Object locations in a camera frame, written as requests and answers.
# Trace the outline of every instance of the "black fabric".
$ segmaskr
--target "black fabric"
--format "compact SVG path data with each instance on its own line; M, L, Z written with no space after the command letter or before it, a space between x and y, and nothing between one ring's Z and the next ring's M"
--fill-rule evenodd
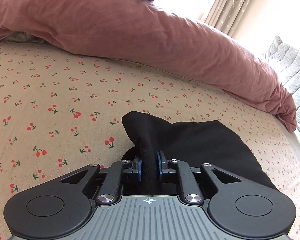
M276 189L240 137L219 121L176 122L139 112L129 112L122 124L136 147L122 159L142 159L140 194L161 195L155 153L163 150L167 160L186 161L191 167L212 163L246 179Z

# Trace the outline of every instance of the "cherry pattern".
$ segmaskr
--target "cherry pattern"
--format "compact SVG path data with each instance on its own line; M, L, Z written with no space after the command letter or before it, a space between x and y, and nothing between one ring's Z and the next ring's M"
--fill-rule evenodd
M74 55L49 44L2 41L3 51L10 54L0 55L0 225L6 201L20 190L89 163L104 168L120 160L131 145L120 118L138 111L171 123L219 120L236 132L295 203L289 236L300 240L300 164L270 114L220 89L143 65ZM0 226L0 240L9 237Z

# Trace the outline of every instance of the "gray gripper base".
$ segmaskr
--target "gray gripper base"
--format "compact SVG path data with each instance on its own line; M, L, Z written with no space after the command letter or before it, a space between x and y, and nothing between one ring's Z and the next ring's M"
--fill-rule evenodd
M79 230L60 240L239 240L217 228L198 206L177 196L128 196L100 206ZM289 240L279 236L275 240Z

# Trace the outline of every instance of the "crosshair symbol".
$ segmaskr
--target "crosshair symbol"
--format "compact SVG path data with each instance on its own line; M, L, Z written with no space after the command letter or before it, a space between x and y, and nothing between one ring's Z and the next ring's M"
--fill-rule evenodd
M153 201L155 201L154 199L152 199L152 198L147 198L146 200L144 200L144 201L146 201L147 203L152 203Z

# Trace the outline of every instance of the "gray curtain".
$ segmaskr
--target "gray curtain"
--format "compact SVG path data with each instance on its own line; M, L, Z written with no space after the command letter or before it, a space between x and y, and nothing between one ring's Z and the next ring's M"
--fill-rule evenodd
M205 23L231 36L250 0L215 0Z

